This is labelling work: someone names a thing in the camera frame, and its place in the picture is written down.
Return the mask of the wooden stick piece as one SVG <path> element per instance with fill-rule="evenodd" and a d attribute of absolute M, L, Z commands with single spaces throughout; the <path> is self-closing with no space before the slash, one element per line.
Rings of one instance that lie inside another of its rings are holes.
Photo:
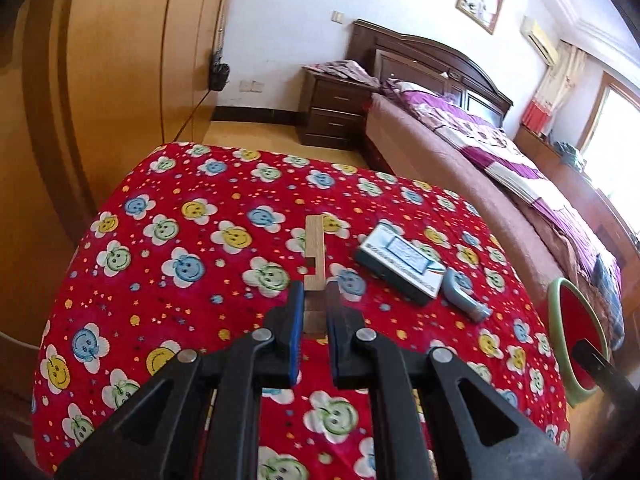
<path fill-rule="evenodd" d="M 306 217 L 305 258 L 309 272 L 304 276 L 304 333 L 308 337 L 322 338 L 326 333 L 326 246 L 321 214 Z"/>

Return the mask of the blue plastic hook pipe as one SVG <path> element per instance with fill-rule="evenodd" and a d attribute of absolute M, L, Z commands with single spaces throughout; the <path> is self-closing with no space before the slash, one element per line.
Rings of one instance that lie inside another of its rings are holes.
<path fill-rule="evenodd" d="M 442 279 L 442 293 L 450 304 L 461 310 L 474 323 L 486 321 L 492 315 L 492 310 L 472 295 L 468 288 L 470 281 L 453 268 L 448 268 Z"/>

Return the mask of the red bin with green rim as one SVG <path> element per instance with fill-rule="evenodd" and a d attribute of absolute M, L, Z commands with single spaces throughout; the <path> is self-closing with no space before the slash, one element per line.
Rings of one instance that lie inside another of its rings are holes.
<path fill-rule="evenodd" d="M 556 278 L 540 308 L 549 341 L 559 364 L 566 400 L 572 408 L 596 393 L 597 384 L 576 362 L 572 351 L 581 340 L 588 341 L 602 356 L 611 356 L 608 338 L 587 298 L 567 278 Z"/>

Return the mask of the blue plaid pillow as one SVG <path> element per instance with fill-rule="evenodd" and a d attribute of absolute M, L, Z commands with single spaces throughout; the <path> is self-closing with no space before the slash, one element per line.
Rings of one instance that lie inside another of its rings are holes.
<path fill-rule="evenodd" d="M 591 284 L 600 292 L 606 304 L 606 317 L 610 326 L 610 346 L 613 351 L 620 350 L 625 341 L 625 324 L 623 306 L 620 303 L 612 274 L 605 267 L 600 255 L 597 255 L 591 278 Z"/>

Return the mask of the red smiley flower tablecloth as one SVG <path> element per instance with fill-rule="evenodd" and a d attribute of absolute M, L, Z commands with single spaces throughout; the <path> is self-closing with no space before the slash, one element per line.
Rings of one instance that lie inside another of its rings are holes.
<path fill-rule="evenodd" d="M 310 216 L 323 223 L 326 276 L 367 326 L 410 350 L 449 349 L 566 448 L 546 329 L 479 204 L 434 180 L 294 155 L 157 148 L 91 223 L 55 298 L 32 390 L 39 466 L 55 471 L 179 351 L 216 351 L 261 326 L 306 274 Z M 444 298 L 419 307 L 357 264 L 382 223 L 457 270 L 490 318 L 474 323 Z"/>

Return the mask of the bed with pink sheet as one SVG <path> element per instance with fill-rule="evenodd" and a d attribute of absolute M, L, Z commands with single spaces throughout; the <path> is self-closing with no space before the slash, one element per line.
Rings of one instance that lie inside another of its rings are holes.
<path fill-rule="evenodd" d="M 498 238 L 530 298 L 543 300 L 556 278 L 568 278 L 596 310 L 610 343 L 606 304 L 580 265 L 574 245 L 541 214 L 406 112 L 382 88 L 373 93 L 367 138 L 391 170 L 457 192 Z"/>

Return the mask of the long wooden window cabinet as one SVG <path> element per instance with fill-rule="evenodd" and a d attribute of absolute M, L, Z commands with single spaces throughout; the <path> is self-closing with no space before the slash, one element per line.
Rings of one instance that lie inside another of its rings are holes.
<path fill-rule="evenodd" d="M 514 143 L 568 199 L 622 269 L 639 259 L 626 223 L 584 174 L 564 164 L 561 156 L 543 138 L 524 126 L 518 128 Z"/>

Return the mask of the dark wooden nightstand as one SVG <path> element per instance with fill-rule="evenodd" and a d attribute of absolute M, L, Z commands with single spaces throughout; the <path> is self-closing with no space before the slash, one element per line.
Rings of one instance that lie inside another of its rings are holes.
<path fill-rule="evenodd" d="M 373 90 L 364 84 L 303 69 L 296 132 L 303 145 L 358 151 Z"/>

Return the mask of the green clothes on cabinet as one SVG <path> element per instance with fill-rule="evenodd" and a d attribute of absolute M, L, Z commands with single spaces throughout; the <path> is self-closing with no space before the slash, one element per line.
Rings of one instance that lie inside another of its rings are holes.
<path fill-rule="evenodd" d="M 572 144 L 562 141 L 554 141 L 552 146 L 553 149 L 560 155 L 561 162 L 563 164 L 573 167 L 577 171 L 582 171 L 584 169 L 585 161 L 582 157 L 582 153 Z"/>

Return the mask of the window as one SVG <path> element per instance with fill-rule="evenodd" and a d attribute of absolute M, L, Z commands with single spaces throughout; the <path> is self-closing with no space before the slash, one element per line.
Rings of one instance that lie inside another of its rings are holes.
<path fill-rule="evenodd" d="M 586 174 L 639 237 L 639 97 L 604 72 L 580 137 Z"/>

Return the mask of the clothes on nightstand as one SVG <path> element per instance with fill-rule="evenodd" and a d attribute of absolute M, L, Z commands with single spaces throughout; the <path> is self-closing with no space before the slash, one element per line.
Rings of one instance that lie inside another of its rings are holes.
<path fill-rule="evenodd" d="M 370 76 L 356 61 L 337 60 L 324 63 L 307 64 L 305 70 L 326 76 L 336 77 L 341 80 L 364 84 L 372 89 L 380 88 L 378 78 Z"/>

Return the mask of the dark wooden headboard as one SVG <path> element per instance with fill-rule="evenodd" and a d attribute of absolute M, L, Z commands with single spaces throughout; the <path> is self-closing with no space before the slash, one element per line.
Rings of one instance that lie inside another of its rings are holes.
<path fill-rule="evenodd" d="M 503 126 L 513 105 L 477 63 L 433 39 L 357 20 L 352 22 L 347 57 L 379 81 L 414 82 L 496 127 Z"/>

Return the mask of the black bag on wardrobe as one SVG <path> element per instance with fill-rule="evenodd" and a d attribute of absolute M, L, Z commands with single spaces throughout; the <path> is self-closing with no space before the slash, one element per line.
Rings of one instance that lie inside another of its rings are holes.
<path fill-rule="evenodd" d="M 218 49 L 210 56 L 207 87 L 209 91 L 221 92 L 227 84 L 230 66 L 222 62 L 222 49 Z"/>

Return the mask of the wooden wardrobe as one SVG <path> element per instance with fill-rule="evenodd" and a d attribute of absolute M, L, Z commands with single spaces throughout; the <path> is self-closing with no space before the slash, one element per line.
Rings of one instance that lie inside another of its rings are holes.
<path fill-rule="evenodd" d="M 229 0 L 1 0 L 1 335 L 32 347 L 125 174 L 203 136 Z"/>

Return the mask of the white wall air conditioner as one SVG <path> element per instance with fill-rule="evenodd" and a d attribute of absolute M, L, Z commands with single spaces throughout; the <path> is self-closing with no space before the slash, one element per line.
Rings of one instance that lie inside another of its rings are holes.
<path fill-rule="evenodd" d="M 529 16 L 523 18 L 521 34 L 532 45 L 547 66 L 555 66 L 559 59 L 558 51 L 536 20 Z"/>

